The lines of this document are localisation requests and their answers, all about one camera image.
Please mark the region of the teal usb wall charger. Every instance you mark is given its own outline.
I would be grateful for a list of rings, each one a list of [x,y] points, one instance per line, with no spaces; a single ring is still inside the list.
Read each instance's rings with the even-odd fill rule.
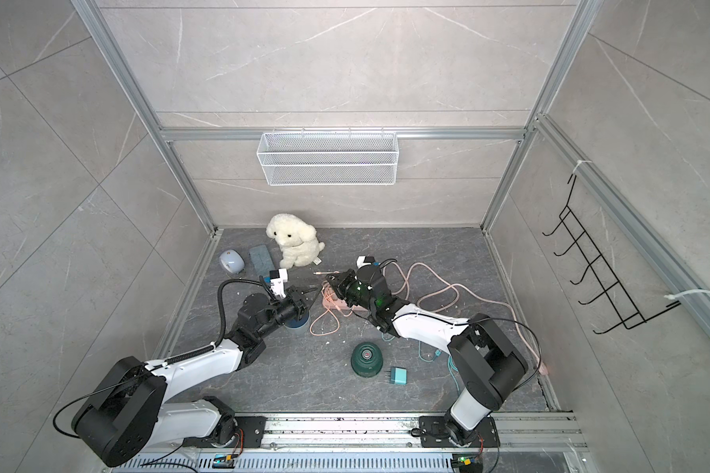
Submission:
[[[407,370],[401,367],[390,368],[390,384],[407,385]]]

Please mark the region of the white plush dog toy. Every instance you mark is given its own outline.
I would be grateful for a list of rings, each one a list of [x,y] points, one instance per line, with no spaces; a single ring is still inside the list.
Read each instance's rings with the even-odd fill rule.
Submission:
[[[321,263],[319,255],[325,243],[318,240],[316,228],[299,217],[291,214],[273,216],[266,227],[266,234],[276,241],[282,252],[279,263],[282,269]]]

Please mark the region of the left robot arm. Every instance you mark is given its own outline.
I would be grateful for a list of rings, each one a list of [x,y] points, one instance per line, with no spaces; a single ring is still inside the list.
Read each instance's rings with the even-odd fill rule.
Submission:
[[[127,463],[143,449],[162,443],[207,443],[226,447],[243,439],[235,411],[215,396],[176,403],[174,397],[211,378],[248,368],[266,348],[265,339],[290,320],[306,318],[315,288],[287,288],[275,295],[262,281],[244,300],[229,324],[224,291],[217,290],[219,337],[201,348],[163,360],[142,362],[125,357],[99,386],[77,399],[80,408],[68,430],[58,433],[80,439],[108,467]]]

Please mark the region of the pink power strip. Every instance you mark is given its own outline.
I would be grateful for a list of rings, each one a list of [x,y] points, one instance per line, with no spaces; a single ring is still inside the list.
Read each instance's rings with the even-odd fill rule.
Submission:
[[[323,298],[323,306],[331,311],[340,311],[341,313],[345,313],[345,311],[352,311],[351,307],[349,307],[345,301],[341,301],[340,299],[337,299],[337,297],[331,295]]]

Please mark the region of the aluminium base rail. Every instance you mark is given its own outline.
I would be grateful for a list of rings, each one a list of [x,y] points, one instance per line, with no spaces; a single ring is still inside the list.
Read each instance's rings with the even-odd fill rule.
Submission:
[[[152,447],[120,472],[594,472],[574,415],[497,413],[467,447],[428,413],[250,413],[224,449]]]

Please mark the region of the green cordless meat grinder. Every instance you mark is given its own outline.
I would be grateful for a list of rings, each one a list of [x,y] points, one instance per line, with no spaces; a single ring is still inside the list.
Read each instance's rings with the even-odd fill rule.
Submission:
[[[362,342],[354,348],[350,364],[357,376],[374,378],[384,366],[384,357],[378,345]]]

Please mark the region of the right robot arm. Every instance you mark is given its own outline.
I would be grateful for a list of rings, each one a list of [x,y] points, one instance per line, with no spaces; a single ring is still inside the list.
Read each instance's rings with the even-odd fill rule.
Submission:
[[[424,311],[393,293],[376,262],[327,276],[337,299],[366,309],[366,319],[382,333],[415,340],[446,353],[463,388],[444,416],[442,436],[458,447],[477,438],[476,428],[535,374],[524,354],[498,326],[500,317],[470,318]]]

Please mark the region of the blue cordless meat grinder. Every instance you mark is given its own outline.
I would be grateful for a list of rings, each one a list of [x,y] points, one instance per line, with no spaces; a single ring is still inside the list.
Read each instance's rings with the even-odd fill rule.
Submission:
[[[285,325],[287,328],[290,328],[290,329],[298,329],[301,327],[305,327],[309,321],[309,318],[310,318],[309,315],[304,315],[300,319],[292,318],[292,319],[286,321]]]

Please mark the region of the light blue round gadget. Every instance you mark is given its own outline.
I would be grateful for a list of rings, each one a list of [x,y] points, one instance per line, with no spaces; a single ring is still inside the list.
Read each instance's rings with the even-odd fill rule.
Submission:
[[[238,275],[245,270],[246,263],[236,250],[226,250],[219,255],[221,267],[229,274]]]

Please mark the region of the grey-blue rectangular case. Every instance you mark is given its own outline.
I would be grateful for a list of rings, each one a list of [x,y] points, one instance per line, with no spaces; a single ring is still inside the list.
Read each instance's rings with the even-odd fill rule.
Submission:
[[[254,246],[250,249],[250,260],[252,260],[252,265],[256,273],[263,278],[269,277],[270,272],[275,269],[270,251],[265,244]]]

